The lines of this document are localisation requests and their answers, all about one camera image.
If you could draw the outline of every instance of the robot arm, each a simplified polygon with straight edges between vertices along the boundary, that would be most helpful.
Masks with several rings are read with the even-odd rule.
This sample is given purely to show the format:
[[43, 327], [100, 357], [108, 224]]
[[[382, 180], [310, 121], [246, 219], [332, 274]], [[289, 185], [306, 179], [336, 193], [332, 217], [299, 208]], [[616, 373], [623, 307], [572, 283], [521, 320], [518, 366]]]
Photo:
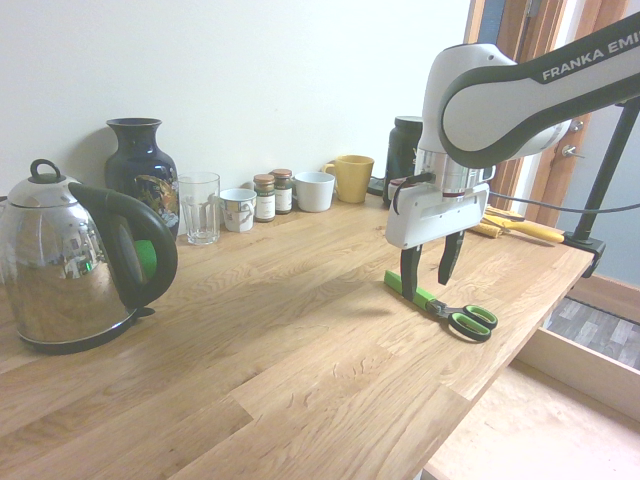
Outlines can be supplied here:
[[640, 95], [638, 46], [640, 13], [521, 65], [467, 69], [435, 110], [439, 139], [469, 168], [544, 150], [562, 135], [535, 145], [538, 132]]
[[423, 243], [447, 237], [448, 281], [464, 230], [488, 201], [485, 168], [557, 143], [570, 120], [640, 95], [640, 13], [516, 64], [493, 45], [461, 45], [436, 58], [427, 82], [415, 174], [396, 193], [387, 240], [401, 248], [403, 295], [412, 299]]

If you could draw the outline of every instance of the green scissors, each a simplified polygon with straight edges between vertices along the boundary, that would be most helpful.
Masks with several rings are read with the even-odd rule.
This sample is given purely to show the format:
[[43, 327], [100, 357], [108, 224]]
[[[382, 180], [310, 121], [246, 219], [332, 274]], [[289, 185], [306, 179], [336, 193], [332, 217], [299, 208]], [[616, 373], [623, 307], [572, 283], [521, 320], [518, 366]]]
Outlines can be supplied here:
[[[402, 279], [397, 273], [387, 270], [384, 274], [384, 283], [402, 294]], [[477, 342], [489, 340], [491, 331], [498, 324], [498, 317], [485, 308], [476, 305], [467, 305], [463, 308], [448, 307], [446, 303], [437, 300], [420, 287], [416, 289], [413, 303], [432, 315], [447, 320], [452, 328]]]

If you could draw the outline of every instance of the yellow mug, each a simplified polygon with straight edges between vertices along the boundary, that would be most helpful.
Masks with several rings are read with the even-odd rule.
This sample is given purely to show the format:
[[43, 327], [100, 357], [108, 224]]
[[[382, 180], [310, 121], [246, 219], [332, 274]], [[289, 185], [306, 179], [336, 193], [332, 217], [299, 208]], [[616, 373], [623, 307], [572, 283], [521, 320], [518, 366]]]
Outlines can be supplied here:
[[361, 155], [343, 155], [322, 167], [336, 177], [338, 198], [347, 203], [364, 202], [372, 170], [373, 158]]

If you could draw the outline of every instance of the kettle handle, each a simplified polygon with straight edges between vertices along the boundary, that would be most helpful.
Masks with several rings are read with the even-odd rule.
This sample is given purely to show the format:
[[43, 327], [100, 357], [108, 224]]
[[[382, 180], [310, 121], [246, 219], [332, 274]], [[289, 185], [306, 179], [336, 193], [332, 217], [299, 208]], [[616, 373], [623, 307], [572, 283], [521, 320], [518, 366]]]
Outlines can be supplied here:
[[[142, 308], [167, 291], [178, 269], [178, 250], [162, 219], [141, 201], [115, 190], [68, 184], [71, 194], [89, 211], [109, 257], [114, 283], [125, 307]], [[156, 252], [155, 275], [143, 282], [129, 223], [150, 240]]]

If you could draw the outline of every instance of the stainless steel kettle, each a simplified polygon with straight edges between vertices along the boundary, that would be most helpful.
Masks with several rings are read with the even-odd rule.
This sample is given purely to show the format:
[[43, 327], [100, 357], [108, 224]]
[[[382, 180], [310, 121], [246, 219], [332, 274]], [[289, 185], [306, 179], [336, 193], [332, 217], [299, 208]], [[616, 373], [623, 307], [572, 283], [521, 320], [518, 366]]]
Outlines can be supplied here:
[[[48, 165], [55, 173], [40, 173]], [[155, 250], [147, 278], [129, 223]], [[125, 331], [171, 285], [175, 241], [142, 202], [65, 177], [48, 160], [8, 195], [0, 217], [0, 268], [20, 337], [40, 351], [72, 353]]]

